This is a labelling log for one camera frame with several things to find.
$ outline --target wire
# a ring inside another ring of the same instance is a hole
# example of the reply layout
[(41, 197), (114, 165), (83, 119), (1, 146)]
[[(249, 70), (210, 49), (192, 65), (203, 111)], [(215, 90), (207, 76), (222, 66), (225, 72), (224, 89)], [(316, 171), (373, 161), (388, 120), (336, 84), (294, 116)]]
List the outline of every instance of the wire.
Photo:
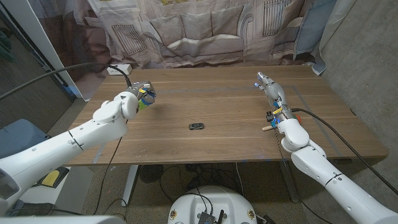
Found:
[(103, 212), (102, 214), (105, 215), (105, 213), (108, 211), (108, 209), (118, 200), (121, 200), (124, 202), (125, 205), (127, 205), (126, 201), (123, 198), (117, 198), (115, 200), (113, 200), (113, 202), (106, 208), (105, 212)]
[[(166, 171), (168, 171), (169, 169), (174, 168), (174, 167), (175, 167), (175, 168), (178, 168), (178, 170), (180, 171), (180, 184), (181, 184), (182, 188), (185, 190), (185, 187), (183, 187), (183, 184), (181, 183), (181, 169), (180, 169), (179, 167), (177, 167), (177, 166), (171, 166), (171, 167), (167, 168), (166, 170), (164, 170), (164, 171), (163, 171), (163, 174), (165, 174)], [(163, 174), (160, 176), (160, 179), (159, 179), (160, 189), (162, 190), (163, 194), (164, 194), (172, 203), (174, 203), (174, 201), (167, 195), (166, 191), (163, 189), (163, 186), (162, 186), (162, 177), (163, 177)], [(203, 203), (205, 204), (205, 212), (206, 212), (206, 213), (207, 213), (207, 206), (206, 206), (206, 202), (205, 202), (205, 200), (204, 200), (203, 198), (207, 199), (207, 201), (209, 201), (209, 203), (210, 203), (210, 205), (211, 205), (210, 215), (213, 214), (213, 204), (211, 203), (211, 201), (210, 201), (207, 197), (205, 197), (205, 196), (203, 196), (202, 194), (200, 194), (199, 188), (197, 188), (197, 190), (198, 190), (198, 194), (195, 194), (195, 193), (185, 193), (185, 194), (183, 194), (183, 195), (181, 195), (181, 196), (184, 196), (184, 195), (197, 195), (197, 196), (200, 196), (201, 199), (202, 199), (202, 201), (203, 201)]]
[(114, 213), (112, 215), (121, 215), (124, 218), (124, 221), (127, 221), (127, 218), (125, 215), (123, 215), (122, 213)]
[(65, 71), (65, 70), (74, 69), (74, 68), (81, 68), (81, 67), (87, 67), (87, 66), (90, 66), (90, 65), (103, 65), (103, 66), (107, 66), (109, 68), (113, 68), (113, 69), (117, 70), (118, 72), (122, 73), (122, 75), (126, 79), (127, 87), (132, 87), (129, 77), (127, 77), (127, 75), (122, 70), (120, 70), (118, 67), (113, 66), (113, 65), (108, 65), (108, 64), (105, 64), (105, 63), (89, 62), (89, 63), (81, 63), (81, 64), (78, 64), (78, 65), (67, 66), (65, 68), (56, 69), (54, 71), (48, 72), (46, 74), (43, 74), (43, 75), (41, 75), (39, 77), (36, 77), (36, 78), (34, 78), (34, 79), (32, 79), (32, 80), (30, 80), (28, 82), (25, 82), (24, 84), (22, 84), (22, 85), (14, 88), (14, 89), (8, 91), (7, 93), (1, 95), (0, 96), (0, 100), (5, 99), (6, 97), (10, 96), (11, 94), (13, 94), (13, 93), (15, 93), (15, 92), (17, 92), (17, 91), (29, 86), (32, 83), (35, 83), (35, 82), (41, 80), (41, 79), (43, 79), (43, 78), (45, 78), (47, 76), (54, 75), (54, 74), (56, 74), (58, 72), (62, 72), (62, 71)]
[(296, 111), (302, 111), (304, 113), (307, 113), (311, 116), (313, 116), (314, 118), (316, 118), (317, 120), (319, 120), (320, 122), (322, 122), (324, 125), (326, 125), (328, 128), (330, 128), (336, 135), (337, 137), (339, 137), (344, 144), (346, 144), (346, 146), (379, 178), (381, 179), (381, 181), (383, 181), (396, 195), (398, 195), (398, 190), (393, 187), (381, 174), (379, 174), (378, 171), (376, 171), (375, 169), (373, 169), (372, 166), (370, 166), (364, 159), (363, 157), (339, 134), (339, 132), (337, 132), (330, 124), (328, 124), (326, 121), (324, 121), (323, 119), (321, 119), (320, 117), (318, 117), (317, 115), (304, 110), (304, 109), (300, 109), (300, 108), (293, 108), (291, 109), (292, 112), (296, 112)]
[(203, 203), (205, 204), (205, 213), (207, 214), (207, 206), (206, 206), (206, 202), (205, 199), (203, 199), (203, 197), (201, 196), (200, 192), (199, 192), (199, 188), (197, 188), (198, 194), (200, 195), (201, 200), (203, 201)]
[(54, 211), (54, 212), (63, 212), (63, 213), (69, 213), (72, 215), (83, 215), (77, 212), (71, 212), (71, 211), (66, 211), (62, 209), (56, 209), (56, 208), (51, 208), (51, 209), (40, 209), (40, 208), (20, 208), (20, 209), (13, 209), (13, 210), (8, 210), (7, 212), (17, 212), (17, 211), (23, 211), (23, 210), (35, 210), (35, 211)]
[(210, 205), (211, 205), (210, 215), (213, 214), (213, 204), (211, 203), (210, 199), (208, 199), (206, 196), (204, 196), (204, 195), (199, 195), (199, 194), (195, 194), (195, 193), (185, 193), (185, 194), (183, 194), (183, 195), (181, 195), (181, 196), (184, 196), (184, 195), (196, 195), (196, 196), (204, 197), (205, 199), (207, 199), (207, 201), (209, 201), (209, 203), (210, 203)]
[(241, 188), (242, 188), (242, 196), (244, 197), (244, 191), (243, 191), (242, 179), (241, 179), (241, 176), (239, 175), (239, 171), (238, 171), (238, 163), (237, 163), (237, 162), (235, 162), (235, 164), (236, 164), (236, 173), (238, 173), (239, 181), (240, 181), (240, 183), (241, 183)]
[(119, 144), (120, 144), (121, 141), (122, 141), (122, 137), (120, 137), (119, 142), (118, 142), (118, 145), (116, 146), (116, 149), (115, 149), (114, 152), (113, 152), (113, 155), (112, 155), (112, 157), (111, 157), (111, 160), (109, 161), (108, 166), (106, 167), (106, 170), (105, 170), (105, 173), (104, 173), (104, 177), (102, 178), (101, 188), (99, 189), (99, 196), (98, 196), (97, 206), (96, 206), (96, 208), (95, 208), (95, 211), (94, 211), (93, 215), (95, 215), (95, 214), (97, 213), (97, 211), (98, 211), (98, 207), (99, 207), (100, 201), (101, 201), (102, 189), (103, 189), (103, 187), (104, 187), (104, 182), (105, 182), (106, 173), (108, 172), (108, 169), (109, 169), (109, 167), (111, 166), (113, 157), (114, 157), (114, 155), (116, 154), (116, 151), (118, 150)]
[(320, 217), (320, 216), (319, 216), (318, 214), (316, 214), (313, 210), (311, 210), (311, 208), (309, 208), (309, 207), (303, 202), (303, 200), (300, 199), (300, 201), (301, 201), (301, 203), (303, 203), (303, 205), (304, 205), (308, 210), (310, 210), (310, 212), (312, 212), (314, 215), (316, 215), (320, 220), (324, 221), (325, 223), (332, 224), (331, 222), (329, 222), (328, 220), (326, 220), (326, 219)]
[(268, 222), (265, 218), (262, 218), (261, 216), (259, 216), (259, 215), (257, 215), (257, 214), (256, 214), (256, 217), (259, 218), (259, 219), (261, 219), (261, 220), (263, 220), (263, 221), (266, 221), (266, 223)]
[(181, 187), (182, 187), (184, 190), (186, 190), (185, 187), (183, 186), (182, 182), (181, 182), (181, 169), (180, 169), (178, 166), (171, 166), (171, 167), (167, 168), (166, 170), (164, 170), (164, 171), (163, 171), (163, 174), (160, 176), (159, 185), (160, 185), (160, 189), (162, 189), (162, 191), (163, 191), (163, 194), (166, 195), (166, 197), (167, 197), (172, 203), (174, 203), (174, 201), (166, 194), (166, 192), (164, 191), (163, 186), (162, 186), (162, 177), (163, 177), (163, 175), (166, 173), (166, 171), (168, 171), (168, 170), (171, 169), (171, 168), (177, 168), (177, 169), (178, 169), (178, 171), (180, 172), (180, 184), (181, 184)]

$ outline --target table leg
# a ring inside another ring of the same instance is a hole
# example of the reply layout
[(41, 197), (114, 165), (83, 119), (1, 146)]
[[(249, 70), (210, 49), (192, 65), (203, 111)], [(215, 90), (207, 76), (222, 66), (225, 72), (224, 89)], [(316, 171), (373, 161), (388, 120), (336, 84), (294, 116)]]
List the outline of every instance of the table leg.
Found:
[(284, 176), (284, 180), (287, 186), (287, 190), (289, 191), (291, 201), (293, 203), (299, 203), (299, 194), (297, 193), (289, 164), (287, 163), (287, 161), (283, 160), (279, 162), (279, 165), (280, 170), (282, 171), (282, 175)]
[(126, 186), (124, 187), (124, 193), (123, 193), (123, 200), (124, 201), (122, 201), (122, 206), (127, 206), (130, 203), (129, 199), (130, 199), (130, 195), (131, 195), (131, 192), (132, 192), (132, 187), (133, 187), (134, 182), (136, 180), (137, 171), (138, 171), (138, 165), (131, 165), (130, 166), (129, 174), (127, 175)]

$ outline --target wooden table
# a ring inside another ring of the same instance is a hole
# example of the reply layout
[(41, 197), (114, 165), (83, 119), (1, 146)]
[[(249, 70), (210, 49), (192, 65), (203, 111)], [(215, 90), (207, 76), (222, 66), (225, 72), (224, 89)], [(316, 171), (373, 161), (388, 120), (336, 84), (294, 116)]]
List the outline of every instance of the wooden table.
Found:
[[(112, 164), (181, 164), (196, 162), (280, 161), (274, 131), (266, 111), (271, 107), (264, 93), (254, 88), (258, 71), (282, 85), (290, 108), (310, 110), (330, 123), (363, 157), (384, 157), (386, 148), (333, 90), (308, 66), (218, 67), (135, 70), (132, 82), (150, 80), (156, 102), (129, 120)], [(125, 90), (122, 76), (109, 76), (79, 114), (71, 128), (92, 118), (103, 101)], [(325, 126), (305, 113), (302, 126), (328, 158), (354, 154)], [(204, 123), (202, 130), (188, 129)], [(118, 145), (106, 144), (97, 165), (108, 164)], [(68, 162), (90, 166), (98, 147)], [(285, 158), (290, 154), (282, 149)]]

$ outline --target small black object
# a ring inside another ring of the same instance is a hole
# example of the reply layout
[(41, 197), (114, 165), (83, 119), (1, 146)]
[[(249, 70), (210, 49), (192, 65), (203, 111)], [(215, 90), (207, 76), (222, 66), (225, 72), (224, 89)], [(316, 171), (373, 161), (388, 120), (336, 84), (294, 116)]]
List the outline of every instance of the small black object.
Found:
[(223, 221), (223, 217), (224, 217), (224, 210), (221, 209), (217, 224), (221, 224), (221, 222)]
[(213, 215), (202, 212), (200, 214), (199, 224), (214, 223), (214, 219), (215, 217)]
[(203, 129), (205, 125), (203, 123), (193, 123), (189, 125), (189, 130)]
[(143, 165), (139, 169), (139, 177), (144, 183), (156, 182), (163, 174), (163, 165)]
[(267, 111), (267, 121), (271, 122), (274, 119), (274, 115), (271, 113), (271, 111)]

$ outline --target power outlet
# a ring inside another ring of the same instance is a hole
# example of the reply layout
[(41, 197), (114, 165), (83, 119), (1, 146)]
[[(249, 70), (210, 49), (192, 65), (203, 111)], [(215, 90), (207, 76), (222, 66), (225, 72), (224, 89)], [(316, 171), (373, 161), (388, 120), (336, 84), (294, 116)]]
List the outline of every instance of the power outlet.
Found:
[[(117, 67), (118, 69), (122, 70), (126, 75), (130, 74), (132, 68), (130, 64), (118, 64), (118, 65), (113, 65)], [(121, 72), (113, 69), (113, 68), (107, 68), (107, 71), (110, 75), (122, 75)]]

